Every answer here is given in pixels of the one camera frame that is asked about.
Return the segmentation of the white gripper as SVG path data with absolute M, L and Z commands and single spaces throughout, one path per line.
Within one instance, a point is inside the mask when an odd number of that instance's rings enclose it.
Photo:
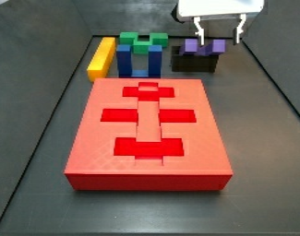
M 234 29 L 234 44 L 240 43 L 244 33 L 247 14 L 258 14 L 264 7 L 264 0 L 179 0 L 176 15 L 179 21 L 193 19 L 200 46 L 204 46 L 204 28 L 201 20 L 235 18 L 240 16 L 238 27 Z

